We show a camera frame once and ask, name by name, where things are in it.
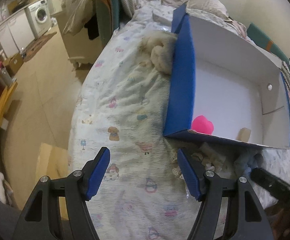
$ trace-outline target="washing machine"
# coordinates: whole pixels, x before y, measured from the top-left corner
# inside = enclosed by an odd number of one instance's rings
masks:
[[[25,9],[27,19],[35,39],[42,36],[51,27],[51,17],[47,0],[40,0]]]

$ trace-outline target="blue gripper pad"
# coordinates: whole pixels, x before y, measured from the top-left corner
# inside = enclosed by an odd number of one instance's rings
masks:
[[[196,200],[199,200],[202,196],[199,190],[199,180],[193,170],[192,166],[190,166],[189,161],[187,160],[185,154],[182,149],[178,149],[177,151],[177,162],[181,169],[181,172],[184,176],[185,182],[189,189],[189,193],[195,197]]]
[[[97,194],[102,179],[105,175],[106,169],[109,165],[109,161],[110,161],[110,152],[109,149],[106,148],[106,150],[99,158],[91,176],[88,179],[88,189],[85,194],[88,200],[90,200],[93,196]]]

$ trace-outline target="pillow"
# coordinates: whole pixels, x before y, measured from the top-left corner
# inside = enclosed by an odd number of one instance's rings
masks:
[[[206,11],[220,17],[224,21],[232,21],[229,18],[225,5],[219,0],[188,0],[187,8]]]

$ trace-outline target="cabinet door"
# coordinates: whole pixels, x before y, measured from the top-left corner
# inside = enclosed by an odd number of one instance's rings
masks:
[[[8,21],[8,27],[20,51],[24,50],[35,39],[24,10]]]
[[[0,44],[7,57],[11,57],[19,52],[7,23],[0,26]]]

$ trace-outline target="washing machine door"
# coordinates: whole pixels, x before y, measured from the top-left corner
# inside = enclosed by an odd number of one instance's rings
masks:
[[[36,21],[40,24],[47,21],[47,13],[45,7],[39,7],[36,11]]]

